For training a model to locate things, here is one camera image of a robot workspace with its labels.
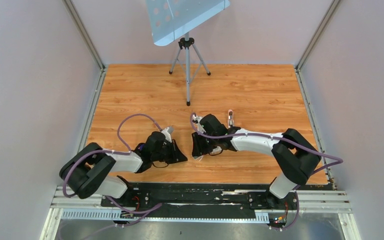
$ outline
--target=gray wall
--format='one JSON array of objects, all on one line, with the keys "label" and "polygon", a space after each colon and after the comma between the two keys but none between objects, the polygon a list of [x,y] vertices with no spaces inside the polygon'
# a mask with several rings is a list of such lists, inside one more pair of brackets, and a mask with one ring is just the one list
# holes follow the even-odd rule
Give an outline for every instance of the gray wall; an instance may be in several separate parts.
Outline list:
[{"label": "gray wall", "polygon": [[[177,42],[153,44],[145,2],[73,0],[106,64],[169,63],[176,54]],[[230,2],[191,31],[208,63],[296,64],[331,0]],[[191,59],[198,60],[194,52]]]},{"label": "gray wall", "polygon": [[384,1],[342,1],[303,75],[362,239],[384,239]]},{"label": "gray wall", "polygon": [[0,0],[0,240],[39,238],[98,75],[61,0]]}]

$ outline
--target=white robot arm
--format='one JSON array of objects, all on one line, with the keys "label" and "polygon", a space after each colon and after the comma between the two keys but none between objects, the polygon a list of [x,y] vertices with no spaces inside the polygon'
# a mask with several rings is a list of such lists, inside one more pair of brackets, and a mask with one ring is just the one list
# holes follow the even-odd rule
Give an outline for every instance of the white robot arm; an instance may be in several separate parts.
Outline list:
[{"label": "white robot arm", "polygon": [[279,164],[282,173],[269,186],[269,193],[276,199],[283,199],[297,185],[305,185],[320,162],[321,157],[295,148],[279,139],[288,139],[315,150],[314,147],[295,129],[283,133],[249,131],[237,126],[226,128],[217,118],[208,114],[204,117],[192,116],[197,132],[192,133],[192,156],[197,159],[205,154],[220,153],[221,150],[251,151],[272,156]]},{"label": "white robot arm", "polygon": [[119,199],[129,190],[129,182],[121,176],[109,176],[110,172],[142,173],[155,161],[174,164],[188,160],[172,139],[172,132],[171,126],[162,131],[154,131],[146,142],[139,143],[131,152],[115,152],[92,142],[62,167],[59,176],[64,180],[80,158],[97,152],[86,157],[75,167],[67,184],[80,199],[88,198],[92,194]]}]

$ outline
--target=tripod stand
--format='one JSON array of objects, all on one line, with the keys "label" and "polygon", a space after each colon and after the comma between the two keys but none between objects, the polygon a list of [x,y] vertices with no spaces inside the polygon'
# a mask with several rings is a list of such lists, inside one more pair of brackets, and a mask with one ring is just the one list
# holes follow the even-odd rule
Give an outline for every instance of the tripod stand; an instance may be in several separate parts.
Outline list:
[{"label": "tripod stand", "polygon": [[[185,33],[184,37],[182,37],[180,39],[180,41],[178,42],[179,49],[177,51],[176,57],[173,60],[173,64],[171,65],[171,69],[168,72],[169,74],[172,74],[173,73],[173,69],[175,68],[176,63],[179,62],[181,68],[186,73],[186,105],[187,106],[191,105],[191,97],[190,97],[190,92],[189,92],[189,86],[192,83],[192,81],[194,80],[195,76],[197,75],[198,70],[200,70],[201,65],[204,66],[206,74],[208,76],[211,75],[210,70],[208,70],[208,67],[205,64],[204,59],[203,59],[203,57],[200,54],[200,51],[198,50],[197,46],[194,45],[194,43],[195,43],[195,40],[192,37],[189,37],[189,32]],[[189,53],[189,47],[190,46],[193,47],[193,49],[195,50],[196,55],[198,55],[198,58],[200,60],[199,66],[196,69],[195,73],[193,74],[192,78],[191,78],[191,60],[190,60],[190,53]],[[183,48],[184,48],[184,50],[186,52],[186,64],[185,64],[186,65],[186,71],[183,68],[182,63],[179,61],[179,54],[180,54],[180,51]]]}]

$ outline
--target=wooden floor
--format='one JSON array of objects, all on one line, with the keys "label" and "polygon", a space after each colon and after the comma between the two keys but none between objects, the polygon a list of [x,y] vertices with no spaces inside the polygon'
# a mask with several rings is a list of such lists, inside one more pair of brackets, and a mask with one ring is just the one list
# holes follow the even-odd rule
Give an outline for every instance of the wooden floor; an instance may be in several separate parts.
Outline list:
[{"label": "wooden floor", "polygon": [[[103,83],[88,142],[126,151],[117,128],[127,116],[144,113],[162,128],[173,126],[172,137],[187,162],[144,173],[118,173],[132,182],[249,183],[269,184],[280,172],[273,157],[254,152],[225,151],[218,156],[192,158],[193,132],[189,117],[215,115],[227,124],[227,111],[234,111],[235,125],[250,131],[278,133],[297,129],[310,143],[315,140],[292,65],[210,64],[211,76],[201,69],[191,84],[191,106],[186,106],[185,74],[179,65],[169,75],[165,64],[110,65]],[[157,128],[142,116],[128,120],[121,137],[131,148],[144,142]],[[324,172],[309,184],[326,184]]]}]

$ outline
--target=metal frame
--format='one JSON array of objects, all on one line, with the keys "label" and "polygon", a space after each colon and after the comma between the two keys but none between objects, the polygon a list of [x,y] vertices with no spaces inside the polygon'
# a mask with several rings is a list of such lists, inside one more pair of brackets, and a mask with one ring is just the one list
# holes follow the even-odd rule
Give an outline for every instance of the metal frame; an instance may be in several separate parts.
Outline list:
[{"label": "metal frame", "polygon": [[89,36],[88,32],[86,31],[85,26],[82,23],[82,20],[80,19],[79,14],[77,13],[76,7],[74,6],[73,2],[71,0],[62,0],[65,7],[67,8],[68,13],[70,13],[71,18],[73,19],[73,22],[75,26],[77,27],[78,31],[80,32],[81,37],[83,38],[84,42],[86,43],[87,48],[89,49],[90,53],[93,56],[93,59],[95,60],[96,64],[100,68],[101,72],[104,71],[105,65],[102,62],[101,57],[98,54],[97,49],[95,48],[94,44],[92,43],[91,37]]},{"label": "metal frame", "polygon": [[[69,13],[72,16],[78,30],[80,31],[85,43],[87,44],[91,54],[93,55],[96,63],[101,69],[101,75],[94,90],[93,99],[89,108],[89,113],[84,126],[83,134],[79,141],[78,150],[82,149],[87,141],[89,130],[92,124],[93,116],[95,114],[98,99],[103,86],[104,78],[106,75],[106,66],[101,61],[89,35],[83,26],[80,17],[71,0],[62,0],[66,5]],[[320,39],[323,31],[325,30],[329,20],[335,13],[341,0],[333,0],[323,20],[314,33],[311,41],[309,42],[305,52],[303,53],[299,63],[295,66],[296,78],[301,90],[304,100],[305,108],[311,123],[314,137],[316,139],[317,147],[320,151],[324,151],[323,142],[318,134],[318,125],[314,119],[314,112],[311,103],[308,101],[306,88],[303,85],[303,78],[301,69],[306,63],[314,46]],[[333,178],[329,169],[326,171],[326,176],[333,183]],[[226,192],[227,194],[235,194],[235,192],[257,192],[262,190],[235,190],[234,192]],[[346,240],[360,240],[360,234],[352,213],[351,205],[348,201],[345,191],[337,190],[298,190],[298,197],[300,202],[300,213],[336,213],[338,214],[341,222],[342,232]],[[59,229],[61,219],[95,219],[95,220],[108,220],[120,216],[120,210],[116,207],[102,207],[102,196],[94,194],[87,199],[79,199],[78,197],[65,198],[62,194],[62,187],[57,187],[53,197],[46,222],[43,227],[41,240],[54,240]],[[144,221],[160,221],[160,222],[205,222],[205,223],[261,223],[265,220],[268,213],[276,213],[280,210],[256,210],[256,218],[254,219],[214,219],[214,218],[160,218],[160,217],[146,217]]]},{"label": "metal frame", "polygon": [[310,56],[310,53],[313,51],[314,46],[319,41],[320,36],[324,32],[326,26],[328,25],[329,21],[331,20],[332,16],[336,12],[339,3],[341,0],[333,0],[330,4],[329,8],[327,9],[326,14],[324,15],[323,19],[321,20],[320,24],[317,27],[317,30],[315,31],[314,35],[312,36],[310,42],[308,43],[307,48],[305,49],[304,53],[302,54],[301,59],[299,60],[298,64],[296,65],[296,69],[300,71],[304,64],[306,63],[307,59]]}]

